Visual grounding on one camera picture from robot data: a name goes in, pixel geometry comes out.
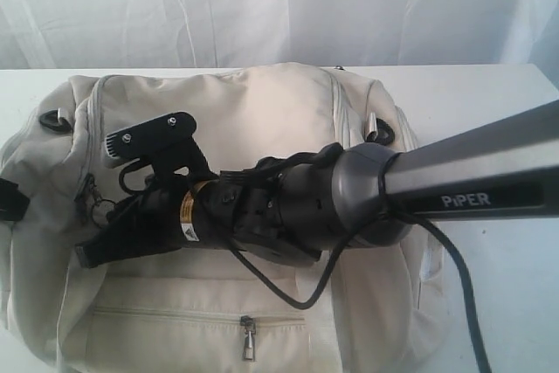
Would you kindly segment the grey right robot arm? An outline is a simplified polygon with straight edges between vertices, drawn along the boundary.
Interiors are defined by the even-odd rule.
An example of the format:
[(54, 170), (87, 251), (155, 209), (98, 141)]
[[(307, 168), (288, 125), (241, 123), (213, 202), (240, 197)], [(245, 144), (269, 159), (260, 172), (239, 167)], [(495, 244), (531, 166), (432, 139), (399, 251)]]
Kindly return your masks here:
[(106, 166), (154, 173), (76, 245), (83, 267), (179, 248), (229, 248), (305, 267), (336, 247), (399, 242), (407, 233), (400, 211), (432, 220), (558, 212), (556, 102), (400, 154), (374, 142), (333, 143), (219, 174), (196, 128), (176, 112), (106, 136)]

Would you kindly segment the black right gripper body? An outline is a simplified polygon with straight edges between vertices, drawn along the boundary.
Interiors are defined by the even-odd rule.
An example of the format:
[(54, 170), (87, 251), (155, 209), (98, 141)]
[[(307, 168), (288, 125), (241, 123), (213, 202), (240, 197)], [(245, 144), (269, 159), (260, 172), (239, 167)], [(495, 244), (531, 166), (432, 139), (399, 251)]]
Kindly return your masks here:
[(240, 251), (232, 229), (231, 194), (216, 174), (151, 180), (111, 212), (111, 238), (120, 255), (156, 255), (199, 248)]

